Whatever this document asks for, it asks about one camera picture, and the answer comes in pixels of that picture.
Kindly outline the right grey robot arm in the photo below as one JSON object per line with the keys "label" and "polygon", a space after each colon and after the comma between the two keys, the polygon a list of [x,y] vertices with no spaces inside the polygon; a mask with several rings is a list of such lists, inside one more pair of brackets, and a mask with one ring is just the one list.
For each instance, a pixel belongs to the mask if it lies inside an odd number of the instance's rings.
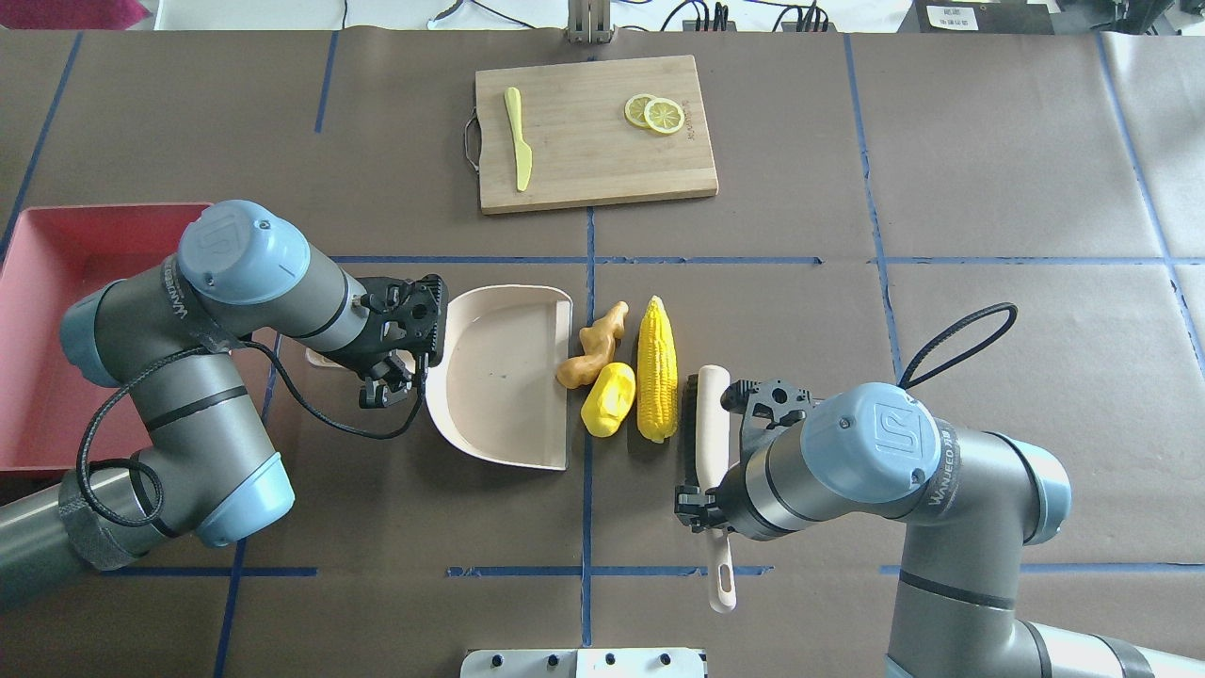
{"label": "right grey robot arm", "polygon": [[899,521],[888,677],[1200,677],[1197,659],[1021,621],[1024,546],[1072,506],[1041,447],[956,428],[890,383],[813,402],[784,381],[706,365],[682,395],[678,520],[707,540],[711,605],[735,609],[731,535],[771,541],[852,512]]}

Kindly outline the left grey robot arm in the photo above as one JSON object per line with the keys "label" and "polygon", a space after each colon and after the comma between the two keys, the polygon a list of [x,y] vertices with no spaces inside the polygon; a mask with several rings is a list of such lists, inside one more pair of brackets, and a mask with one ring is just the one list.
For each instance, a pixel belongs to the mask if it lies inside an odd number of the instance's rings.
{"label": "left grey robot arm", "polygon": [[358,375],[362,408],[421,408],[447,306],[441,276],[357,278],[257,202],[206,206],[159,266],[66,309],[66,360],[108,397],[70,430],[63,479],[2,507],[2,609],[174,538],[223,548],[287,514],[296,494],[233,361],[257,350],[281,369],[255,331]]}

